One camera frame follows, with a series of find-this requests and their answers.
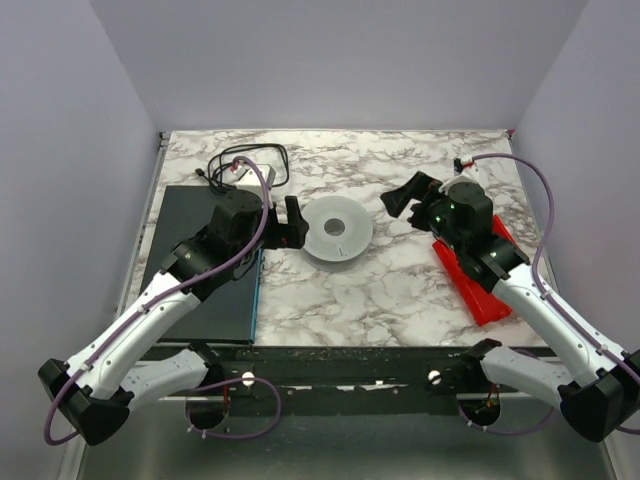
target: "bolt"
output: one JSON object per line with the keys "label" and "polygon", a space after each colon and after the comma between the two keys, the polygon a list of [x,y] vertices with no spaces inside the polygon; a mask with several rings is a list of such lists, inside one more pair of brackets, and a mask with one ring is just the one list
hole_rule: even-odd
{"label": "bolt", "polygon": [[442,382],[442,376],[437,370],[431,370],[429,372],[429,375],[427,375],[427,378],[429,379],[431,385],[438,385],[440,382]]}

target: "white wall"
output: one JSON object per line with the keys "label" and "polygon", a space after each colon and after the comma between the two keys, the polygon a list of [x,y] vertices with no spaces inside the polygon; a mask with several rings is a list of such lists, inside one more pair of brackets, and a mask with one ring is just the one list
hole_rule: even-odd
{"label": "white wall", "polygon": [[158,143],[86,0],[3,4],[0,65],[0,478],[51,479],[36,372],[112,317]]}
{"label": "white wall", "polygon": [[511,128],[586,0],[92,0],[161,129]]}
{"label": "white wall", "polygon": [[[589,2],[514,138],[553,187],[548,251],[561,293],[630,351],[640,349],[638,18],[637,0]],[[546,197],[524,173],[544,224]],[[640,440],[624,441],[637,458]]]}

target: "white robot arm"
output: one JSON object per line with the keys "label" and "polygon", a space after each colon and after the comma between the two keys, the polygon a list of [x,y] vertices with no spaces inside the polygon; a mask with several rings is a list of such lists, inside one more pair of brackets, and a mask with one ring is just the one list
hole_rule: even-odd
{"label": "white robot arm", "polygon": [[625,352],[551,290],[535,272],[539,255],[532,267],[516,245],[493,233],[493,203],[478,184],[473,159],[456,159],[454,169],[458,175],[447,182],[418,172],[382,194],[387,212],[397,218],[417,200],[411,225],[443,241],[461,270],[519,313],[563,362],[552,365],[485,340],[466,355],[479,367],[475,374],[545,401],[582,436],[601,441],[640,406],[640,352]]}
{"label": "white robot arm", "polygon": [[270,207],[263,172],[241,157],[260,180],[220,195],[211,222],[181,242],[162,264],[147,289],[124,314],[66,362],[49,359],[38,376],[52,399],[45,439],[59,409],[89,445],[103,442],[129,413],[166,395],[198,387],[216,369],[208,348],[185,349],[143,367],[136,362],[176,321],[213,291],[235,278],[235,270],[259,248],[302,248],[308,224],[296,197],[286,197],[287,224]]}

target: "white marble table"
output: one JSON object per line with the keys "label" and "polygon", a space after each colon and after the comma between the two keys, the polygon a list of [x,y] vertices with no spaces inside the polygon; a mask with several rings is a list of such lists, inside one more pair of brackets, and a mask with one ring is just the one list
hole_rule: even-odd
{"label": "white marble table", "polygon": [[[320,272],[297,251],[265,254],[256,343],[291,346],[465,346],[485,337],[509,345],[544,345],[513,316],[475,325],[453,288],[429,234],[384,211],[379,196],[417,170],[448,178],[452,159],[465,153],[510,152],[507,134],[485,132],[202,131],[174,132],[140,246],[129,300],[138,293],[155,222],[167,185],[203,185],[194,174],[222,149],[244,143],[282,143],[291,181],[274,198],[297,195],[301,206],[326,195],[360,202],[371,214],[374,239],[366,260],[345,273]],[[275,151],[253,155],[282,178]],[[513,162],[480,164],[483,187],[520,247],[532,255],[537,234]]]}

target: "purple cable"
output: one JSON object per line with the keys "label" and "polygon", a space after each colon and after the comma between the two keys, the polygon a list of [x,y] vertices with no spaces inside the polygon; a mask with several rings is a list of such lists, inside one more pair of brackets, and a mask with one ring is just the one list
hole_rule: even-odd
{"label": "purple cable", "polygon": [[[242,162],[247,166],[249,166],[249,168],[251,168],[251,170],[253,170],[256,173],[258,180],[260,181],[260,186],[262,187],[262,198],[269,198],[269,187],[267,186],[256,164],[244,156],[235,157],[233,159],[233,162],[234,163]],[[200,275],[196,275],[195,277],[192,277],[189,280],[182,282],[181,284],[176,285],[175,287],[169,288],[168,290],[165,290],[164,292],[156,295],[155,297],[153,297],[151,300],[149,300],[147,303],[145,303],[142,306],[143,310],[145,312],[148,312],[151,307],[156,305],[158,302],[164,300],[165,298],[173,295],[174,293],[179,292],[180,290],[183,290],[185,288],[189,288],[195,285],[196,283],[202,282],[203,280],[211,278],[214,275],[217,275],[220,272],[223,272],[224,270],[226,270],[227,268],[233,266],[238,261],[242,260],[249,252],[251,252],[253,247],[255,247],[255,245],[260,240],[260,237],[262,236],[262,232],[264,232],[264,228],[267,224],[268,215],[269,215],[269,205],[267,204],[267,202],[263,202],[262,216],[260,217],[260,223],[258,224],[256,233],[253,235],[251,240],[249,240],[247,245],[242,250],[240,250],[235,256],[233,256],[226,262],[218,265],[217,267],[209,270],[208,272],[202,273]],[[98,357],[100,357],[100,355],[102,355],[102,353],[107,348],[109,348],[109,346],[120,335],[122,335],[122,333],[127,328],[129,328],[133,324],[133,322],[138,320],[138,318],[140,318],[141,316],[142,316],[141,312],[135,312],[125,322],[123,322],[116,330],[114,330],[113,333],[109,335],[109,337],[104,341],[104,343],[100,345],[98,348],[96,348],[96,351],[87,359],[87,361],[85,362],[86,365],[87,366],[93,365],[93,363],[95,363]],[[49,408],[49,412],[47,413],[47,418],[45,419],[45,424],[44,424],[44,441],[47,442],[47,444],[49,445],[52,445],[52,446],[62,445],[64,443],[67,443],[69,440],[71,440],[72,438],[78,435],[78,432],[76,431],[76,432],[70,433],[64,438],[54,439],[51,437],[51,424],[53,423],[53,417],[56,413],[56,410],[58,410],[58,407],[60,406],[62,399],[67,394],[71,386],[78,381],[78,379],[82,376],[83,373],[84,373],[84,370],[79,369],[73,375],[71,375],[69,380],[66,381],[66,383],[62,386],[58,394],[55,396],[55,398],[51,402],[51,407]]]}
{"label": "purple cable", "polygon": [[[564,318],[569,324],[576,329],[584,338],[586,338],[589,343],[591,343],[597,349],[602,349],[602,343],[598,341],[591,333],[589,333],[582,325],[580,325],[573,316],[562,306],[560,303],[553,298],[553,295],[547,293],[547,289],[544,288],[542,284],[542,279],[540,278],[540,274],[538,273],[538,264],[540,263],[540,258],[542,257],[542,251],[544,250],[545,245],[547,244],[547,240],[549,239],[549,234],[551,233],[551,228],[553,227],[553,220],[555,219],[555,202],[553,200],[553,193],[551,192],[551,186],[547,181],[547,178],[540,171],[538,167],[536,167],[533,163],[525,160],[523,158],[517,157],[515,155],[511,155],[509,153],[485,153],[482,155],[474,155],[472,160],[477,162],[478,160],[483,160],[485,158],[509,158],[511,160],[515,160],[516,162],[522,163],[526,165],[531,170],[535,172],[538,176],[542,185],[547,192],[547,198],[549,200],[549,219],[547,220],[547,226],[542,232],[542,238],[540,239],[540,243],[538,244],[538,248],[536,249],[535,254],[533,255],[533,262],[531,264],[531,276],[533,277],[533,281],[538,287],[540,293],[545,297],[549,303],[556,309],[556,311],[560,314],[562,318]],[[623,360],[619,359],[616,355],[611,353],[608,349],[601,350],[603,355],[607,357],[609,360],[614,362],[617,366],[619,366],[622,370],[624,370],[638,385],[640,385],[640,375],[638,375],[629,365],[624,363]],[[619,431],[624,433],[630,433],[633,435],[640,435],[640,429],[630,429],[626,427],[619,427]]]}
{"label": "purple cable", "polygon": [[479,430],[483,433],[489,433],[491,435],[501,435],[504,437],[516,437],[518,435],[527,435],[529,433],[534,433],[534,432],[537,432],[538,430],[542,430],[556,416],[556,410],[552,408],[549,410],[549,413],[547,413],[546,417],[544,417],[542,421],[540,421],[533,427],[525,428],[524,430],[509,431],[509,430],[498,430],[493,428],[487,428],[487,427],[483,427],[482,425],[478,425],[477,423],[473,423],[471,420],[469,420],[469,417],[467,417],[467,414],[464,413],[464,410],[462,410],[462,407],[460,405],[458,405],[458,413],[460,413],[460,416],[467,422],[467,425],[469,427],[475,428],[476,430]]}
{"label": "purple cable", "polygon": [[232,378],[230,380],[224,380],[222,382],[212,383],[211,385],[206,385],[204,387],[194,388],[193,390],[191,390],[191,392],[194,392],[194,393],[204,392],[206,390],[211,390],[213,388],[220,388],[227,385],[233,385],[234,383],[241,383],[246,381],[254,381],[254,382],[262,383],[263,385],[266,385],[267,387],[269,387],[269,389],[273,392],[273,396],[276,398],[276,413],[274,414],[273,420],[271,420],[271,423],[269,423],[269,425],[267,425],[262,430],[259,430],[255,433],[247,433],[242,435],[227,435],[225,433],[211,432],[209,430],[201,430],[193,425],[193,422],[191,421],[191,409],[187,407],[187,420],[189,420],[189,431],[193,430],[195,432],[198,432],[201,435],[206,435],[207,437],[224,438],[226,440],[253,440],[254,438],[261,437],[265,433],[268,433],[271,430],[273,430],[273,428],[280,421],[280,413],[282,412],[282,399],[280,398],[280,394],[278,393],[278,389],[275,387],[275,385],[273,385],[273,383],[269,382],[268,380],[265,380],[264,378],[254,377],[254,378],[251,378],[250,380],[246,378]]}

